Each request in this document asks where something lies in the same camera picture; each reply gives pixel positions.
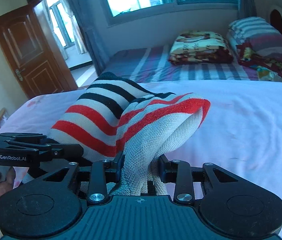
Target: metal screw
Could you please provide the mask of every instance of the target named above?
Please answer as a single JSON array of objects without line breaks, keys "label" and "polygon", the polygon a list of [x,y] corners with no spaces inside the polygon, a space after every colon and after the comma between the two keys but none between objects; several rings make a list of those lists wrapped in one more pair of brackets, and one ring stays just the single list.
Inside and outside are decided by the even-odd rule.
[{"label": "metal screw", "polygon": [[177,199],[179,201],[188,202],[192,199],[192,196],[190,194],[179,194],[179,195],[177,195]]},{"label": "metal screw", "polygon": [[91,201],[99,202],[99,201],[104,200],[104,195],[100,193],[91,194],[89,199]]}]

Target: floor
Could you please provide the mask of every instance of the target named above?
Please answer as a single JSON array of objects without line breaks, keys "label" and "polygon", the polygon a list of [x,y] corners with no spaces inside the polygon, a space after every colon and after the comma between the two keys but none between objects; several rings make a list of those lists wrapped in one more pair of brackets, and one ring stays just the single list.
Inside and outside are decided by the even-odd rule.
[{"label": "floor", "polygon": [[92,61],[88,52],[84,54],[78,54],[75,46],[67,48],[66,52],[69,56],[69,58],[66,60],[68,68]]},{"label": "floor", "polygon": [[78,87],[89,86],[97,78],[97,73],[93,65],[72,70],[71,74]]}]

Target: red stripe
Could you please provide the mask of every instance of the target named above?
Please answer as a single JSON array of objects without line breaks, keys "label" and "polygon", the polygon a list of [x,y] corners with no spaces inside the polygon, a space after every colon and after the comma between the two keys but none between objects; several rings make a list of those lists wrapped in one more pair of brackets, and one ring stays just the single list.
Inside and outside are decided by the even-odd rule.
[{"label": "red stripe", "polygon": [[106,135],[113,136],[117,134],[117,126],[112,127],[98,111],[91,107],[73,105],[69,107],[66,113],[82,114],[86,118],[90,119]]},{"label": "red stripe", "polygon": [[185,97],[186,95],[189,95],[189,94],[191,94],[191,93],[177,96],[170,101],[164,101],[162,99],[154,99],[149,104],[147,104],[145,107],[143,107],[141,109],[133,110],[133,111],[128,112],[125,115],[121,116],[118,127],[121,127],[121,126],[127,124],[135,115],[142,112],[143,110],[145,110],[150,105],[154,105],[154,104],[172,105],[172,104],[175,104],[177,101],[179,101],[181,98],[183,98],[183,97]]},{"label": "red stripe", "polygon": [[146,125],[149,125],[156,120],[164,117],[168,114],[174,113],[185,113],[185,114],[194,114],[196,113],[201,107],[203,107],[203,114],[205,117],[208,109],[210,106],[210,102],[206,99],[198,99],[198,98],[190,98],[184,100],[178,104],[167,106],[164,108],[159,108],[153,112],[146,114],[143,119],[139,122],[135,123],[134,125],[130,126],[127,131],[125,132],[124,136],[117,140],[116,145],[118,150],[123,150],[124,144],[130,140],[133,136],[135,136],[140,130],[142,130]]},{"label": "red stripe", "polygon": [[94,138],[86,130],[82,129],[80,126],[72,122],[59,120],[55,123],[54,126],[52,126],[52,128],[72,136],[80,143],[99,152],[102,155],[105,155],[107,157],[116,156],[116,146],[109,146],[105,144],[103,141]]}]

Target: wooden door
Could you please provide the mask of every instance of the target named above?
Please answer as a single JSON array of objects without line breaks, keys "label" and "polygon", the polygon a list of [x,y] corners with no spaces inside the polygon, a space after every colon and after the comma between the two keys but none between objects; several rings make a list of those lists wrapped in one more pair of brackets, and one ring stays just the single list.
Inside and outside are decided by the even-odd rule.
[{"label": "wooden door", "polygon": [[0,16],[0,45],[28,98],[78,89],[63,58],[57,63],[32,6]]}]

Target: finger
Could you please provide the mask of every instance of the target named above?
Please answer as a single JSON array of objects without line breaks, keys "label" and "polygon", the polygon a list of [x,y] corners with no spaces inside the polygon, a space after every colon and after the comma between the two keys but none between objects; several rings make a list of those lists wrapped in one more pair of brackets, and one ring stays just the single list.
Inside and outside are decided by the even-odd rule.
[{"label": "finger", "polygon": [[6,180],[10,184],[14,184],[14,179],[16,178],[16,171],[14,170],[14,167],[11,167],[6,175]]},{"label": "finger", "polygon": [[13,187],[14,187],[14,185],[8,183],[7,181],[0,182],[0,196],[2,196],[6,192],[12,190]]}]

